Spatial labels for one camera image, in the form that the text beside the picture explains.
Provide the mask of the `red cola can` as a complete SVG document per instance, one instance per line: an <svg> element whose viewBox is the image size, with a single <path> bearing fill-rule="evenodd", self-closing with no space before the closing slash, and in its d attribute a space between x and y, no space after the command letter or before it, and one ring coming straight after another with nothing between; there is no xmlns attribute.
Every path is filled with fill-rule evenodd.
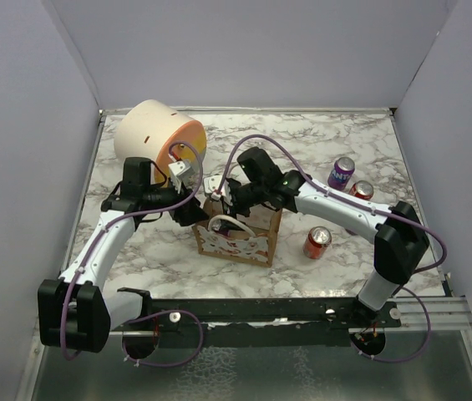
<svg viewBox="0 0 472 401"><path fill-rule="evenodd" d="M348 192L349 195L370 201L374 195L374 188L371 183L366 180L356 181Z"/></svg>

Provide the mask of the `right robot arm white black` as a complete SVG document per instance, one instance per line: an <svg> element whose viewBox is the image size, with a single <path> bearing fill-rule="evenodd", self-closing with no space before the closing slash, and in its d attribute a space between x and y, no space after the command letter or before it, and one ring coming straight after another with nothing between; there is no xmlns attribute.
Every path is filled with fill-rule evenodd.
<svg viewBox="0 0 472 401"><path fill-rule="evenodd" d="M230 213L248 216L253 206L269 204L322 218L373 245L373 272L357 295L352 316L363 327L378 321L385 302L409 281L429 248L414 208L403 201L386 206L346 195L312 179L300 166L283 172L259 147L244 151L237 163L247 183L223 175L214 190Z"/></svg>

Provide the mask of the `orange red soda can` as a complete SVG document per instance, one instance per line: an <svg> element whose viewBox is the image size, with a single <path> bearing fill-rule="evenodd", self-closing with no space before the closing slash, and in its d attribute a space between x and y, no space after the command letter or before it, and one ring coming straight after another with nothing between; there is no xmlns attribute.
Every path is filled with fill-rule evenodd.
<svg viewBox="0 0 472 401"><path fill-rule="evenodd" d="M315 226L308 233L303 253L310 259L320 259L332 243L332 234L324 226Z"/></svg>

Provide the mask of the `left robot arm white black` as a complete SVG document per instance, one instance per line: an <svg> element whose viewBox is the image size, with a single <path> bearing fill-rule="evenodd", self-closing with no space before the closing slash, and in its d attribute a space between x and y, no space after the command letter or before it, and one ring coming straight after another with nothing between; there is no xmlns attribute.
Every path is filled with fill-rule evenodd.
<svg viewBox="0 0 472 401"><path fill-rule="evenodd" d="M129 157L121 181L101 204L99 221L77 258L58 278L38 288L39 335L43 345L98 353L109 333L128 323L140 330L152 322L152 299L146 290L121 288L104 297L105 281L126 242L142 224L169 213L180 226L192 226L207 214L196 191L184 181L199 171L188 160L169 164L160 183L151 159Z"/></svg>

